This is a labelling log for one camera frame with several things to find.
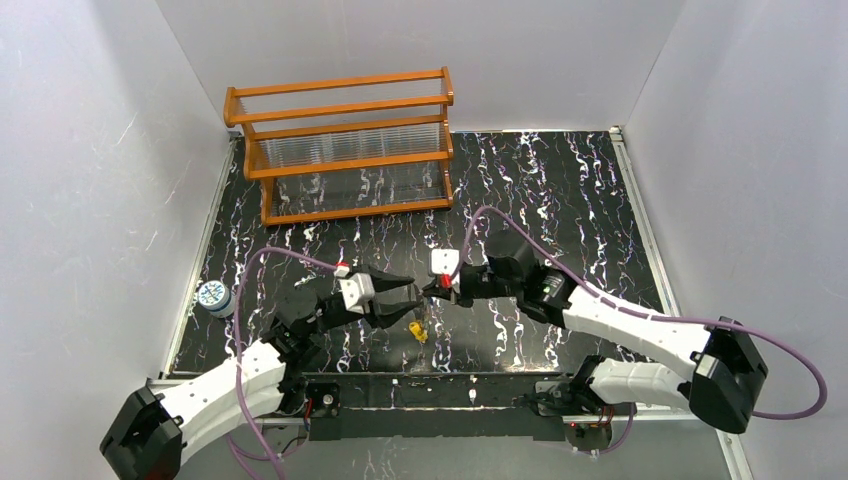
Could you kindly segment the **yellow key tag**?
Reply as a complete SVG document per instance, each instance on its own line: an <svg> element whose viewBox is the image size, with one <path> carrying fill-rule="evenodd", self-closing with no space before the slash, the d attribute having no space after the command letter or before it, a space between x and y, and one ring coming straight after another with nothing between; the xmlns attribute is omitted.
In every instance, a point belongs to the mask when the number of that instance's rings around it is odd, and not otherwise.
<svg viewBox="0 0 848 480"><path fill-rule="evenodd" d="M428 329L423 323L418 321L410 322L408 324L408 330L418 342L422 344L427 342L429 338L429 333Z"/></svg>

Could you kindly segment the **silver keyring holder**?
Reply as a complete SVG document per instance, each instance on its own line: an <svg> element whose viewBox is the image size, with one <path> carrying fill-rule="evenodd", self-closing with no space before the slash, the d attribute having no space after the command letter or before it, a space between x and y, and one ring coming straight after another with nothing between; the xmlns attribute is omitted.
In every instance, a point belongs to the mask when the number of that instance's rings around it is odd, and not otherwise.
<svg viewBox="0 0 848 480"><path fill-rule="evenodd" d="M423 323L428 329L428 333L430 333L432 323L432 299L423 297L421 294L421 288L417 285L414 285L414 293L415 298L420 301L420 304L413 310L414 319L411 322L418 321Z"/></svg>

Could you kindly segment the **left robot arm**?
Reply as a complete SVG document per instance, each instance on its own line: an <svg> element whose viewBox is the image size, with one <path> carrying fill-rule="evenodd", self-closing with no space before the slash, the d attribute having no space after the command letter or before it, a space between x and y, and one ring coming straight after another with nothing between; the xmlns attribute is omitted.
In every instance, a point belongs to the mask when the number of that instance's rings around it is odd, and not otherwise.
<svg viewBox="0 0 848 480"><path fill-rule="evenodd" d="M173 479L212 441L258 417L293 413L308 401L304 368L319 335L366 321L387 329L423 306L410 277L370 266L340 270L336 292L296 287L281 299L266 332L234 358L176 386L131 393L99 451L121 479Z"/></svg>

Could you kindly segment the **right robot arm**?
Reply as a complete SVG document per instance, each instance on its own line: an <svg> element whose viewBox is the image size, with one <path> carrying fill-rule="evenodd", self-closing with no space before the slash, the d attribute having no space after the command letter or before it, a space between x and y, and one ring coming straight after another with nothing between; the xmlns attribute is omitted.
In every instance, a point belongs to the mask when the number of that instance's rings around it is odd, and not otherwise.
<svg viewBox="0 0 848 480"><path fill-rule="evenodd" d="M487 260L471 265L455 249L434 249L426 297L465 308L476 300L512 298L541 324L593 335L644 355L624 362L589 355L573 374L526 395L540 416L601 414L642 403L689 411L718 430L747 430L768 368L738 322L665 321L655 310L615 299L543 264L518 233L497 232Z"/></svg>

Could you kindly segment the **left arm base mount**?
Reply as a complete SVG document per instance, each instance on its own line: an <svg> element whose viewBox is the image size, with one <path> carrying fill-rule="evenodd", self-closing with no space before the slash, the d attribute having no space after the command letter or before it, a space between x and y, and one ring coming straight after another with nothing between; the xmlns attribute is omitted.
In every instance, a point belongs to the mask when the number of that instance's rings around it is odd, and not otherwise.
<svg viewBox="0 0 848 480"><path fill-rule="evenodd" d="M338 383L307 378L284 380L247 394L245 400L253 417L335 418L341 410Z"/></svg>

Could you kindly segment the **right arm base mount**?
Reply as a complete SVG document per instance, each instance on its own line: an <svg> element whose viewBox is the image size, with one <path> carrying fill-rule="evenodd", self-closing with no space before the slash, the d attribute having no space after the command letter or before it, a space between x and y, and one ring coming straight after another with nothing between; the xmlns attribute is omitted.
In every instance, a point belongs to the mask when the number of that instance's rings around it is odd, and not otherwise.
<svg viewBox="0 0 848 480"><path fill-rule="evenodd" d="M516 398L514 403L541 417L584 417L567 422L566 432L575 440L611 442L613 421L616 418L627 421L638 412L634 403L609 403L588 386L573 384L568 377L538 381L530 393Z"/></svg>

